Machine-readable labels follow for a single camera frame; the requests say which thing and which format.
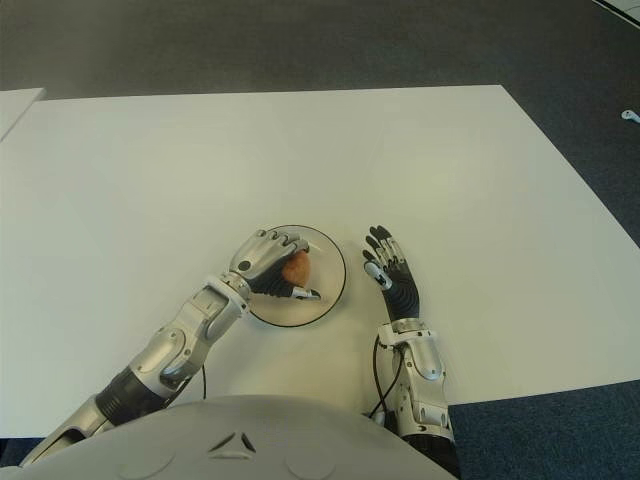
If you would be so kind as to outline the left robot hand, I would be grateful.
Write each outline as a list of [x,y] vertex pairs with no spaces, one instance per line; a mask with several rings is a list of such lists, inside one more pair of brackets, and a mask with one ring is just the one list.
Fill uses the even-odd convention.
[[229,271],[239,275],[254,294],[320,300],[318,291],[296,285],[283,273],[288,261],[298,253],[308,251],[308,242],[298,233],[279,229],[258,230],[235,253]]

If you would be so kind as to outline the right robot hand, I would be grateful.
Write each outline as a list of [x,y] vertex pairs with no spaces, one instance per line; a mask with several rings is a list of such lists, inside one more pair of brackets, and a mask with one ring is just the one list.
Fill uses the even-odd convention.
[[420,296],[406,256],[389,230],[371,226],[362,251],[364,271],[379,287],[391,322],[418,318]]

